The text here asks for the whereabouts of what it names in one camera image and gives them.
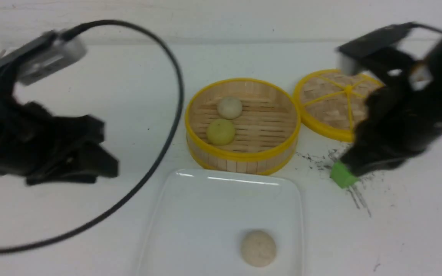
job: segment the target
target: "bamboo steamer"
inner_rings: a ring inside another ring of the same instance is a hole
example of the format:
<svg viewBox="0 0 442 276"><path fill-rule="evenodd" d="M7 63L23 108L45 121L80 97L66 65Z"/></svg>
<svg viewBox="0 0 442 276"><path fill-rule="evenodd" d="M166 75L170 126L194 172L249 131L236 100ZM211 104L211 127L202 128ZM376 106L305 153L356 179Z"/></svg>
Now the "bamboo steamer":
<svg viewBox="0 0 442 276"><path fill-rule="evenodd" d="M207 140L209 123L220 118L217 103L226 96L242 101L242 115L232 122L235 139L225 146ZM255 79L216 82L199 91L185 115L186 139L194 160L202 167L237 173L271 174L293 156L300 130L295 101L279 87Z"/></svg>
<svg viewBox="0 0 442 276"><path fill-rule="evenodd" d="M354 127L366 119L364 100L382 84L373 77L346 76L340 70L321 70L301 79L293 98L301 121L309 129L328 138L353 142Z"/></svg>

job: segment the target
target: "cable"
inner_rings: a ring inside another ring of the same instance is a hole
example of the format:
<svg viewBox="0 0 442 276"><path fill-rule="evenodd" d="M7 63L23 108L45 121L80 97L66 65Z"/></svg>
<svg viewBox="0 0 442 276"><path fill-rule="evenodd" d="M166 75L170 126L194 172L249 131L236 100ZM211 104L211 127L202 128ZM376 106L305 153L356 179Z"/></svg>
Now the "cable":
<svg viewBox="0 0 442 276"><path fill-rule="evenodd" d="M431 30L433 32L436 33L442 33L442 30L433 26L429 26L426 24L422 24L422 23L416 23L416 22L409 22L408 24L410 24L411 28L423 28L426 30Z"/></svg>
<svg viewBox="0 0 442 276"><path fill-rule="evenodd" d="M133 187L130 192L128 192L121 200L119 200L116 204L114 204L109 210L103 212L98 217L94 218L93 220L90 220L89 222L81 225L80 227L73 229L71 231L68 231L64 234L58 235L56 237L52 237L49 239L44 239L41 241L35 241L33 243L27 243L24 245L19 246L9 246L5 248L0 248L0 255L3 254L9 254L9 253L17 253L27 250L33 250L37 248L42 248L44 246L49 246L54 243L58 243L61 241L64 241L66 239L72 238L76 236L77 234L81 234L82 232L90 229L91 227L99 224L100 222L103 222L106 218L108 218L110 215L115 213L117 210L119 210L124 204L126 204L136 193L139 191L142 186L149 180L151 175L156 171L158 166L160 165L163 157L165 157L165 154L167 153L168 148L170 147L170 144L172 143L173 137L175 136L175 132L177 131L178 124L180 122L180 118L182 115L182 108L184 103L184 83L182 78L182 71L180 70L180 66L177 62L177 59L173 55L172 51L168 48L168 46L163 42L163 40L156 36L154 33L152 33L149 30L146 30L145 28L142 28L140 26L134 25L132 23L128 23L125 21L119 21L119 20L99 20L99 21L93 21L89 23L83 23L81 25L78 25L72 29L69 29L63 33L62 39L64 40L71 40L77 35L83 33L84 31L89 30L90 28L96 27L96 26L105 26L105 25L115 25L115 26L123 26L125 28L130 28L132 30L138 31L140 33L143 33L144 35L148 36L152 40L158 43L158 45L165 51L166 55L172 62L173 68L175 70L177 82L178 82L178 103L177 103L177 110L175 112L175 119L173 120L172 128L170 129L170 133L168 134L167 141L163 145L163 148L160 151L160 154L158 154L158 157L156 158L155 162L147 171L147 173L142 177L140 182Z"/></svg>

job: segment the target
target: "bamboo steamer lid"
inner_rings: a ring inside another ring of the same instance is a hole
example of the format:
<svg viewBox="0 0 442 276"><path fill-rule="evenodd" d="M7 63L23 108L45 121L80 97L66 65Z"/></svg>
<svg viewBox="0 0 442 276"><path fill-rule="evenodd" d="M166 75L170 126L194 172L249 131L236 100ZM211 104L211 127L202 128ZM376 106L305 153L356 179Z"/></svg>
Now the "bamboo steamer lid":
<svg viewBox="0 0 442 276"><path fill-rule="evenodd" d="M365 98L382 84L373 77L346 76L340 70L322 70L304 77L294 90L301 121L328 138L352 142L353 129L367 117Z"/></svg>

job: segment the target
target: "yellow rim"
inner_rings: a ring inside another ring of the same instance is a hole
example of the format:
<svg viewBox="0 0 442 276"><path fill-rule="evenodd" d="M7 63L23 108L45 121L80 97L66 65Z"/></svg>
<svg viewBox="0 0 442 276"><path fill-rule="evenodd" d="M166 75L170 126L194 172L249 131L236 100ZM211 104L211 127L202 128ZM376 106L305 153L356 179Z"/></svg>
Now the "yellow rim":
<svg viewBox="0 0 442 276"><path fill-rule="evenodd" d="M189 124L189 114L191 110L191 106L193 101L204 91L207 89L210 89L213 86L224 84L226 82L259 82L261 84L269 85L273 87L274 89L277 89L278 91L282 92L286 97L293 103L295 110L296 110L296 116L297 116L297 122L296 122L296 128L291 134L291 136L281 143L280 145L271 148L269 150L261 151L261 152L254 152L254 153L241 153L241 152L231 152L231 151L225 151L219 148L216 148L212 145L209 145L208 143L205 143L201 138L199 138L194 131L192 130L190 124ZM298 132L300 131L300 125L301 125L301 114L300 109L298 108L298 105L286 91L281 89L280 87L271 84L269 82L265 82L263 80L256 80L256 79L250 79L246 77L239 77L236 79L228 79L228 80L221 80L219 82L214 82L213 84L209 84L208 86L201 89L199 92L197 92L194 97L189 102L189 105L187 106L186 112L185 112L185 128L187 130L187 135L192 139L192 141L204 152L207 152L209 154L212 154L216 157L232 160L232 161L260 161L262 159L269 159L272 158L284 150L286 150L289 146L291 146L294 142L294 140L298 137Z"/></svg>
<svg viewBox="0 0 442 276"><path fill-rule="evenodd" d="M305 85L305 83L309 79L312 79L313 77L320 77L321 79L324 79L328 82L331 82L332 84L334 84L336 86L341 87L341 85L336 84L332 80L329 80L326 77L320 76L321 74L324 74L324 73L333 73L333 72L340 72L340 70L338 70L338 69L320 70L320 71L313 72L309 75L306 75L298 82L298 84L294 88L293 98L296 102L296 105L298 106L298 108L300 110L302 123L305 124L305 126L307 126L309 129L311 129L314 132L319 133L325 137L334 139L334 140L339 140L339 141L343 141L343 142L353 142L354 141L354 133L352 131L337 129L337 128L331 127L327 124L320 122L319 120L315 119L315 117L310 115L310 113L307 112L307 110L305 109L305 107L301 103L300 91L301 91L303 85ZM364 74L361 74L361 77L363 77L365 80L372 81L372 82L379 84L379 85L383 85L381 82L379 82L378 80L375 80L373 77L370 77L370 76L367 76ZM335 96L340 93L344 93L344 91L322 96L318 99L314 99L313 101L306 103L306 105L311 104L313 102L317 102L319 100L323 100L323 99L331 97L331 96ZM357 93L353 93L353 95L363 98L363 96L361 96ZM352 111L350 108L350 104L348 104L348 111L349 111L349 123L351 125L351 128L353 128L354 121L352 119L352 113L351 113Z"/></svg>
<svg viewBox="0 0 442 276"><path fill-rule="evenodd" d="M211 169L214 171L219 171L218 168L215 168L213 166L210 166L206 163L204 163L201 159L198 159L197 156L194 154L194 152L192 151L192 149L189 147L189 152L191 153L192 158L194 159L195 162L197 162L197 164L199 164L201 167L205 168L205 169ZM273 174L276 171L279 171L282 167L286 166L286 164L289 162L289 160L291 160L291 158L293 157L294 153L296 150L293 150L293 152L291 152L291 155L289 155L289 157L284 160L281 164L275 166L274 168L268 169L267 171L263 171L263 172L258 172L256 174L259 175L269 175L269 174Z"/></svg>

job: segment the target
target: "square plate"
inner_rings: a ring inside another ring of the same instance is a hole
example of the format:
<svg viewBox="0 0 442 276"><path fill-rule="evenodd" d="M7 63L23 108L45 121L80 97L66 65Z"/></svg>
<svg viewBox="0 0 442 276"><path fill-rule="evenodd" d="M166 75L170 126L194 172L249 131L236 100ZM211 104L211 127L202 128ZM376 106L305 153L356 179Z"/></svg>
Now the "square plate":
<svg viewBox="0 0 442 276"><path fill-rule="evenodd" d="M241 257L249 231L277 246L264 268ZM140 256L138 276L303 275L300 191L289 180L204 169L175 171L166 180Z"/></svg>

